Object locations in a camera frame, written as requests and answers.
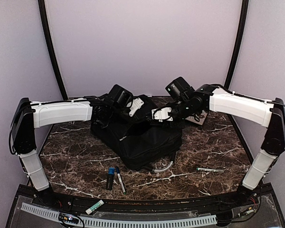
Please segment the black student backpack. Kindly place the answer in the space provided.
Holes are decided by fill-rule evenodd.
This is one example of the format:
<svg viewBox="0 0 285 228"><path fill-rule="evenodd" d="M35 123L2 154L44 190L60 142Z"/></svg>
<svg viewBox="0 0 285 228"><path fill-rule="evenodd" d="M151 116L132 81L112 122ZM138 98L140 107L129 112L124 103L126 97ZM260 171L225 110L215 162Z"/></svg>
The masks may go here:
<svg viewBox="0 0 285 228"><path fill-rule="evenodd" d="M151 162L170 156L174 161L182 145L182 129L152 127L147 115L158 106L146 95L144 105L135 112L135 123L107 122L106 105L93 107L91 133L115 152L128 169L140 170Z"/></svg>

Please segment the thin white green pen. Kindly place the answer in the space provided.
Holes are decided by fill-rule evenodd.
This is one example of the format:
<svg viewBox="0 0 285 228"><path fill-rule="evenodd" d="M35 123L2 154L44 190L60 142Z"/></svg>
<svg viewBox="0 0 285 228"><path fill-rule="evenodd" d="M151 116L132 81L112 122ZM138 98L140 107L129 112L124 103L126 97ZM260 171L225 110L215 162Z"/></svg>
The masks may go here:
<svg viewBox="0 0 285 228"><path fill-rule="evenodd" d="M200 168L200 167L197 167L196 170L197 170L197 171L203 171L203 172L224 173L224 170L220 170L220 169L209 169L209 168Z"/></svg>

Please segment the blue cap white pen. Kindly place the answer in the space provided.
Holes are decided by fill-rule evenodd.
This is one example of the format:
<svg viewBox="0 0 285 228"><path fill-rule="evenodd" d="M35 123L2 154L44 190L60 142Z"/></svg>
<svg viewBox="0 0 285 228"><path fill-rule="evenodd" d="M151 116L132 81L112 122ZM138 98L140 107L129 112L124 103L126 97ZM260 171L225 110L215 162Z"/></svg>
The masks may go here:
<svg viewBox="0 0 285 228"><path fill-rule="evenodd" d="M126 189L125 189L125 186L124 186L124 183L123 183L121 174L120 174L120 169L119 169L119 167L116 166L116 167L115 167L115 170L116 170L116 173L117 173L117 177L118 177L119 183L120 183L121 188L122 188L123 195L126 195Z"/></svg>

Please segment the white green glue stick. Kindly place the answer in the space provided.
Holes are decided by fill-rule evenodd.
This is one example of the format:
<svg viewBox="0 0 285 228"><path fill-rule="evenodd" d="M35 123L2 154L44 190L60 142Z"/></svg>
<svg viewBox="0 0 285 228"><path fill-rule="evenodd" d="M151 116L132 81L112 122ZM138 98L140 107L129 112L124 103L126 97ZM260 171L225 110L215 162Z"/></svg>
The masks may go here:
<svg viewBox="0 0 285 228"><path fill-rule="evenodd" d="M91 207L89 207L85 212L87 215L90 215L91 213L93 213L95 210L97 210L98 208L100 208L102 205L104 205L104 201L101 199L99 200L97 203L95 203L94 205L92 205Z"/></svg>

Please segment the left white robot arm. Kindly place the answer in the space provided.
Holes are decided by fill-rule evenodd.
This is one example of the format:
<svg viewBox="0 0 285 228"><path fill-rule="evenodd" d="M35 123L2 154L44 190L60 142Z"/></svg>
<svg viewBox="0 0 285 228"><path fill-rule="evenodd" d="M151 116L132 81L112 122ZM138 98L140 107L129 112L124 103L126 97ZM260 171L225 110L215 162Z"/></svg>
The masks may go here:
<svg viewBox="0 0 285 228"><path fill-rule="evenodd" d="M22 98L10 125L9 151L19 156L26 174L39 193L39 200L47 207L57 204L57 195L50 184L37 152L35 129L72 121L99 121L106 124L112 114L133 117L144 102L119 85L102 96L84 96L77 99L52 102L32 102Z"/></svg>

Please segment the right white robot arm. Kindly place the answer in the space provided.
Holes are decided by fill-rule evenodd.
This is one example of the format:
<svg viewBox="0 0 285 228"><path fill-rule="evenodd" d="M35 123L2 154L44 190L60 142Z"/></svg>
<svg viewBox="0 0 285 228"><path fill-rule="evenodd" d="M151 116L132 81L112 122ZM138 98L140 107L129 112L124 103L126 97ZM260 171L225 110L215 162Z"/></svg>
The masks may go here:
<svg viewBox="0 0 285 228"><path fill-rule="evenodd" d="M282 99L261 99L229 91L220 84L204 84L198 89L178 77L166 86L172 103L150 112L153 121L180 121L203 111L230 114L255 122L267 129L260 151L233 195L243 206L253 190L285 152L285 104Z"/></svg>

